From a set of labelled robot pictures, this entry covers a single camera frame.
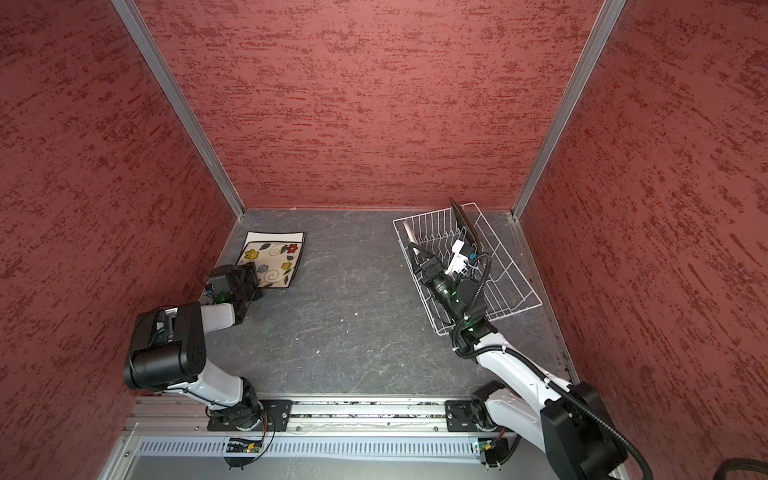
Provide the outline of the black plate yellow rim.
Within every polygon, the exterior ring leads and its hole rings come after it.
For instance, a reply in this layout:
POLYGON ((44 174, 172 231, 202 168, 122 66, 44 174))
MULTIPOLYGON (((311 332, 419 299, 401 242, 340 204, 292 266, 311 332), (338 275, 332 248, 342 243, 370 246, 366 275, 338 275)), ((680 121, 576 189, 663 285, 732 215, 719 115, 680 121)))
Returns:
POLYGON ((465 243, 471 246, 476 255, 482 252, 482 246, 479 243, 477 232, 472 221, 467 216, 465 210, 452 197, 449 198, 451 209, 453 211, 458 228, 464 233, 465 243))

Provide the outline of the right corner aluminium profile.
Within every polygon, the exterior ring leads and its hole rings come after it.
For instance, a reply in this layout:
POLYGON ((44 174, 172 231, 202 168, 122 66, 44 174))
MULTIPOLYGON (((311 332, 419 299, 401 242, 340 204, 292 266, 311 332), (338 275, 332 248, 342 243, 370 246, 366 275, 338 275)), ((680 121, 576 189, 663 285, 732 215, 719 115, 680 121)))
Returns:
POLYGON ((581 95, 625 5, 625 0, 605 0, 602 3, 561 100, 558 103, 550 126, 512 207, 511 215, 515 222, 522 220, 536 186, 544 174, 571 115, 578 105, 581 95))

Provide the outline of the aluminium front rail frame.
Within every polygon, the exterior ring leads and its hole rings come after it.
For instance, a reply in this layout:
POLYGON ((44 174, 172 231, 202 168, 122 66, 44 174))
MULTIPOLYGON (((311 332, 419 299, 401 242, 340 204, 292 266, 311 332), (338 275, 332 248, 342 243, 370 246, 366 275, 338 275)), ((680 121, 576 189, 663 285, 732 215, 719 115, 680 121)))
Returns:
POLYGON ((102 479, 553 479, 525 440, 489 459, 487 432, 449 432, 447 400, 467 397, 281 395, 285 432, 209 432, 201 405, 141 396, 102 479))

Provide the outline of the corner aluminium profile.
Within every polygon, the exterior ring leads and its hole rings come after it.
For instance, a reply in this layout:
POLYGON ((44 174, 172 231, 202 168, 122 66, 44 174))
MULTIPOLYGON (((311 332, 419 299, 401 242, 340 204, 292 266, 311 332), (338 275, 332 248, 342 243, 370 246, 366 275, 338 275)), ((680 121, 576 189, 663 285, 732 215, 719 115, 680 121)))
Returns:
POLYGON ((185 97, 170 66, 163 57, 159 46, 152 37, 136 3, 129 0, 112 0, 111 4, 138 47, 178 119, 181 121, 220 192, 227 200, 236 218, 241 220, 245 216, 247 208, 185 97))
POLYGON ((515 222, 522 220, 536 186, 544 174, 571 115, 578 105, 581 95, 625 5, 625 0, 605 0, 602 3, 561 100, 558 103, 550 126, 512 207, 511 215, 515 222))

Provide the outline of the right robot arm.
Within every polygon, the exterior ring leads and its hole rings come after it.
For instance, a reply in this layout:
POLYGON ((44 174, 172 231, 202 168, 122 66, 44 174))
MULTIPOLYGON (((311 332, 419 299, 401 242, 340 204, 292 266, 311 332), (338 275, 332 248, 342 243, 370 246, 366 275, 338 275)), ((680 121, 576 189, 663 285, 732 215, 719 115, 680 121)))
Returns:
POLYGON ((543 452, 560 479, 610 479, 629 457, 627 440, 602 417, 597 393, 559 378, 513 347, 488 320, 482 304, 492 256, 457 251, 463 267, 450 272, 421 245, 407 246, 413 274, 447 314, 454 353, 492 372, 481 389, 478 425, 507 428, 543 452))

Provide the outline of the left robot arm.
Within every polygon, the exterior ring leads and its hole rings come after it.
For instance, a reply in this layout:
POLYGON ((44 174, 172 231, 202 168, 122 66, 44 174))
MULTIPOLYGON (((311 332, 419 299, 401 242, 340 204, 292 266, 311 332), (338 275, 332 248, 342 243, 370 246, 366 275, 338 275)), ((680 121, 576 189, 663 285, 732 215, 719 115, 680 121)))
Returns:
POLYGON ((212 302, 158 307, 138 315, 123 380, 135 391, 184 395, 206 407, 209 427, 266 429, 268 414, 252 384, 209 358, 206 335, 239 325, 261 296, 251 264, 222 265, 210 277, 212 302))

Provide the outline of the white round bowl plate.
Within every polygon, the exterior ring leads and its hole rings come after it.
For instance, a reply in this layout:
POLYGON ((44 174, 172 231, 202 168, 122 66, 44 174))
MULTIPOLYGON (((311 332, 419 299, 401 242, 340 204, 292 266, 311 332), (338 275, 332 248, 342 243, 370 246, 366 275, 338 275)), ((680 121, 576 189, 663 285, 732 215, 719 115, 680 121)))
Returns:
POLYGON ((403 222, 403 229, 405 231, 405 234, 408 239, 408 243, 406 244, 407 249, 413 249, 413 248, 419 248, 420 242, 418 241, 418 238, 411 227, 411 224, 407 221, 403 222))

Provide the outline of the floral square plate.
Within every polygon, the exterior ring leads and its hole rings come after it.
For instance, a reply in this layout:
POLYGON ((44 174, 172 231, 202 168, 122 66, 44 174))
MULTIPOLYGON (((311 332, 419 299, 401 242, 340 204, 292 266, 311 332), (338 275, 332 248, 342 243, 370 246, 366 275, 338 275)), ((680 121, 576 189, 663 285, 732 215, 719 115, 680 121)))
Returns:
POLYGON ((261 288, 288 288, 297 273, 305 238, 304 232, 249 232, 237 264, 252 265, 261 288))

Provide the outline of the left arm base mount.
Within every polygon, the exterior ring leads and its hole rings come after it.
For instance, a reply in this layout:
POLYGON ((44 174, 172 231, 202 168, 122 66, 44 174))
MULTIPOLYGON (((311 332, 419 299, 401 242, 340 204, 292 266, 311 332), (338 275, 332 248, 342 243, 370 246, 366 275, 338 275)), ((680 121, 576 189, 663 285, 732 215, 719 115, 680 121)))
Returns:
POLYGON ((209 411, 207 430, 237 434, 285 432, 288 429, 294 402, 289 399, 262 399, 260 404, 258 413, 243 409, 235 412, 233 408, 230 408, 226 414, 209 411))

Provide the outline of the left corner aluminium profile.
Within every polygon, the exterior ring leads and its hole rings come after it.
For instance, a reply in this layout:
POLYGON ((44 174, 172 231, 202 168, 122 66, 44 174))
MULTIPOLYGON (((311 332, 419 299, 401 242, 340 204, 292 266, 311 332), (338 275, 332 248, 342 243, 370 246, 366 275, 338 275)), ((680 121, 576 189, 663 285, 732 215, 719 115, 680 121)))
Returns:
POLYGON ((227 200, 236 218, 241 220, 245 216, 247 208, 185 97, 170 66, 163 57, 159 46, 152 37, 136 3, 129 0, 112 0, 111 4, 138 47, 178 119, 181 121, 220 192, 227 200))

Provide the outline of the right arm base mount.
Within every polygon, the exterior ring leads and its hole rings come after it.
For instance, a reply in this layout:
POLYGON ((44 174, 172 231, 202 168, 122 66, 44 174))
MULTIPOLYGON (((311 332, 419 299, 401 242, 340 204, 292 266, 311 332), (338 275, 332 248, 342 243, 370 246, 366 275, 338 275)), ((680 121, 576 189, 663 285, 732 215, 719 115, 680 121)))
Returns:
POLYGON ((449 432, 490 433, 500 430, 500 427, 491 419, 485 403, 481 400, 447 400, 444 406, 449 432))

